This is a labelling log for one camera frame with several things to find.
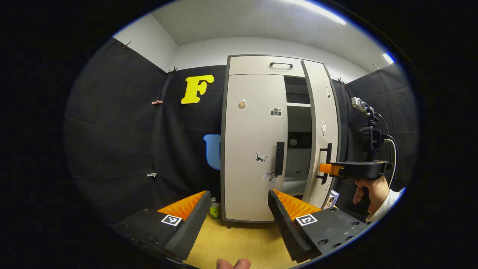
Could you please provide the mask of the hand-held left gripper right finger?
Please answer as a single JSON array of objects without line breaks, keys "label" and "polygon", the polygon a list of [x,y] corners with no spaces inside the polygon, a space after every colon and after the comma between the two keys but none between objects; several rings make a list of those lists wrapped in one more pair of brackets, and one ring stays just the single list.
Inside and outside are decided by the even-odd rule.
[{"label": "hand-held left gripper right finger", "polygon": [[268,192],[268,206],[291,259],[297,263],[338,250],[368,227],[336,207],[319,209],[276,189]]}]

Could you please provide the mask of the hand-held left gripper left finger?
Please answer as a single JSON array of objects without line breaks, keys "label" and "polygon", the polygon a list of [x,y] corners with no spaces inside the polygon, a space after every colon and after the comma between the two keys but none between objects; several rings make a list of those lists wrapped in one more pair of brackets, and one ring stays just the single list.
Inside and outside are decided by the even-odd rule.
[{"label": "hand-held left gripper left finger", "polygon": [[142,209],[112,225],[112,229],[151,256],[183,262],[195,244],[210,205],[210,191],[201,191],[162,209]]}]

